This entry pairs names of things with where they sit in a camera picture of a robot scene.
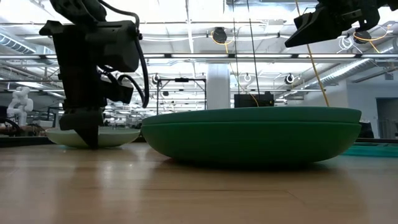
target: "white pillar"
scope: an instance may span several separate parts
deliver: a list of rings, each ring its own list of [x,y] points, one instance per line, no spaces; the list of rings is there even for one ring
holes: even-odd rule
[[[207,105],[209,110],[230,108],[228,64],[209,64],[207,72]]]

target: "table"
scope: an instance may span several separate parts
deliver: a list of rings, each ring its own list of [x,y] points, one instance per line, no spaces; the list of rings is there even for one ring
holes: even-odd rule
[[[9,223],[396,223],[398,160],[340,156],[298,170],[182,165],[135,143],[0,149]]]

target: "wooden table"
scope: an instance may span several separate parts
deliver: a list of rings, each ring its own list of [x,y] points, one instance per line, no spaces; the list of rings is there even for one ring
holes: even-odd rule
[[[176,164],[147,144],[0,149],[0,223],[397,223],[398,159],[300,170]]]

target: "white plate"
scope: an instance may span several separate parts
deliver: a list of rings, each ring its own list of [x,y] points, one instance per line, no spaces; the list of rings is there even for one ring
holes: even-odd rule
[[[133,142],[138,138],[140,130],[137,129],[112,129],[99,127],[98,147],[116,147]],[[88,147],[82,138],[74,131],[61,131],[59,128],[48,129],[47,137],[55,144],[70,147]]]

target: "white robot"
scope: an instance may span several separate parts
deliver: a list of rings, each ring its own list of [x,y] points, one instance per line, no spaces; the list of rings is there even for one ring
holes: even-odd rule
[[[33,100],[28,98],[27,95],[30,92],[29,87],[18,87],[17,91],[12,93],[12,101],[8,105],[7,117],[13,117],[15,114],[18,115],[18,125],[26,125],[26,112],[31,112],[33,110]]]

